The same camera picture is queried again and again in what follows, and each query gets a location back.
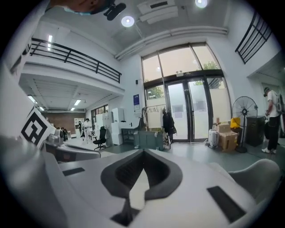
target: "cardboard box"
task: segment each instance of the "cardboard box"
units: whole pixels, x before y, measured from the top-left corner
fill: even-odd
[[[225,133],[225,132],[230,132],[231,128],[229,124],[219,124],[217,127],[217,132],[219,133]]]
[[[233,131],[225,133],[219,133],[219,146],[223,148],[224,152],[230,152],[235,150],[238,134]]]

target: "glass door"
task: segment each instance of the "glass door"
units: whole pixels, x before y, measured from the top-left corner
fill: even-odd
[[[177,134],[173,135],[173,142],[190,142],[189,134],[189,107],[185,100],[182,82],[166,86],[168,112],[171,112]]]
[[[209,106],[203,78],[166,84],[168,112],[177,135],[175,143],[203,142],[209,132]]]
[[[190,119],[192,142],[203,142],[209,133],[209,108],[205,92],[205,84],[202,78],[193,78],[187,81],[189,86],[191,103]]]

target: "white shirt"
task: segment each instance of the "white shirt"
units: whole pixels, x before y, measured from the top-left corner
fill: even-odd
[[[91,128],[91,127],[92,127],[92,126],[91,126],[91,121],[88,121],[88,122],[85,121],[85,122],[84,122],[84,128],[85,128],[85,127]]]
[[[277,96],[277,93],[273,90],[269,91],[268,94],[267,94],[267,100],[268,102],[271,100],[273,102],[273,105],[272,105],[272,109],[271,109],[271,112],[269,114],[269,117],[276,117],[278,116],[278,112],[277,112],[277,108],[276,108],[276,105],[277,105],[277,102],[278,102],[278,96]]]

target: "brick wall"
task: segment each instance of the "brick wall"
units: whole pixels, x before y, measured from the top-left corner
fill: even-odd
[[[64,127],[71,134],[75,134],[74,119],[85,118],[85,113],[42,113],[44,117],[49,118],[49,122],[54,124],[54,127]]]

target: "ceiling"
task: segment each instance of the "ceiling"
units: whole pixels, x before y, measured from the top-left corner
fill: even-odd
[[[149,24],[144,21],[147,13],[142,14],[138,5],[146,3],[148,5],[168,1],[167,6],[152,9],[151,13],[156,14],[160,10],[174,10],[174,13],[164,13],[155,23]],[[49,10],[42,20],[52,20],[61,22],[73,27],[74,30],[81,31],[85,36],[93,37],[99,43],[105,43],[110,48],[113,47],[115,53],[118,53],[128,46],[146,38],[169,29],[189,27],[189,26],[214,26],[226,27],[226,12],[229,0],[208,0],[206,8],[198,8],[195,0],[116,0],[116,3],[125,3],[127,8],[117,16],[113,21],[108,21],[102,14],[91,16],[80,16],[75,13],[65,12],[62,8],[53,8]],[[132,16],[135,25],[125,28],[121,25],[121,19],[124,16]]]
[[[256,76],[263,75],[285,82],[285,56],[280,51],[276,56],[256,71]]]
[[[55,77],[23,73],[19,85],[27,95],[32,95],[49,111],[68,111],[72,107],[76,108],[74,111],[84,111],[103,99],[113,98],[106,90]],[[81,100],[78,106],[74,106],[76,100]]]

